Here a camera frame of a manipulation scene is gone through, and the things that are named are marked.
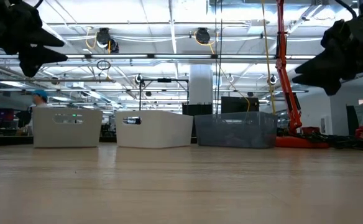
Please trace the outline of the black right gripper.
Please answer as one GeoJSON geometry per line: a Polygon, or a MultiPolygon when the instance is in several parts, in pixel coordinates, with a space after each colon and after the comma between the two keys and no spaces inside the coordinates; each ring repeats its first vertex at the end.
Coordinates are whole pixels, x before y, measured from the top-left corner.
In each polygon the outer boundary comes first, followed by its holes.
{"type": "Polygon", "coordinates": [[[292,78],[293,83],[322,88],[328,96],[335,95],[341,88],[337,77],[305,73],[338,72],[342,76],[353,76],[363,72],[363,2],[359,13],[344,1],[338,1],[347,9],[352,19],[336,21],[325,31],[321,45],[324,51],[295,69],[301,74],[292,78]]]}

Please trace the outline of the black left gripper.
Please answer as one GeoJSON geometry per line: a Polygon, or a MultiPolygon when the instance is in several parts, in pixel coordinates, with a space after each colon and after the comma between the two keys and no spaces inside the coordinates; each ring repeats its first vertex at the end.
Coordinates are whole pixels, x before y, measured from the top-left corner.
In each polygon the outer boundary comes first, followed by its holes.
{"type": "Polygon", "coordinates": [[[38,8],[25,1],[0,0],[0,48],[6,54],[18,54],[19,66],[25,76],[32,78],[45,63],[64,62],[65,54],[43,46],[63,47],[65,43],[42,28],[38,8]]]}

